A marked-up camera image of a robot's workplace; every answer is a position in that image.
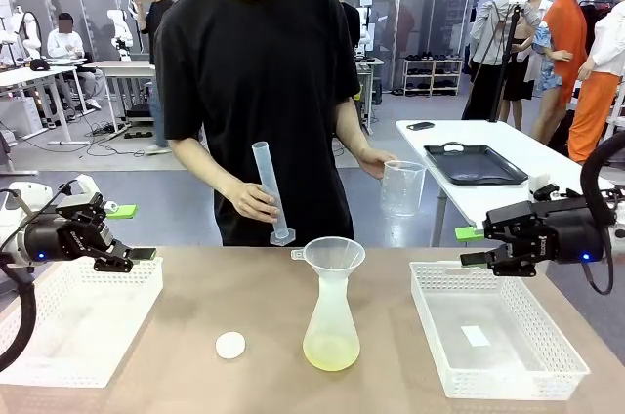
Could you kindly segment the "person's right hand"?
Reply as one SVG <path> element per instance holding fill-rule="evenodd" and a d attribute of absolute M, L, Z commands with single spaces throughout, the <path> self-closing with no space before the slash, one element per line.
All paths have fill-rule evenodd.
<path fill-rule="evenodd" d="M 268 224 L 277 222 L 280 210 L 275 199 L 260 185 L 228 179 L 218 186 L 217 191 L 242 217 Z"/>

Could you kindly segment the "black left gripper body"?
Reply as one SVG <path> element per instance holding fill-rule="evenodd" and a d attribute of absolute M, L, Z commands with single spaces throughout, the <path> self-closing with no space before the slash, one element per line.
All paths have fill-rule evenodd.
<path fill-rule="evenodd" d="M 24 229 L 23 244 L 32 262 L 110 259 L 113 237 L 104 220 L 101 193 L 81 193 L 45 206 Z"/>

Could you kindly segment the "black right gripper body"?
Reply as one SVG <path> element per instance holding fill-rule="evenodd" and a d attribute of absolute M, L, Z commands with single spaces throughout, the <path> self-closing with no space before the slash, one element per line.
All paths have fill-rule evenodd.
<path fill-rule="evenodd" d="M 515 226 L 515 255 L 539 263 L 593 263 L 604 258 L 604 237 L 586 200 L 567 198 L 524 203 Z"/>

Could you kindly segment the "person's left hand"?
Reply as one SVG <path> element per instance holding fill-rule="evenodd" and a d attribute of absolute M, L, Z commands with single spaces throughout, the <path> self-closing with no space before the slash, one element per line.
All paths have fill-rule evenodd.
<path fill-rule="evenodd" d="M 356 159 L 360 168 L 377 180 L 383 178 L 385 165 L 388 162 L 397 161 L 395 155 L 370 146 L 363 148 Z"/>

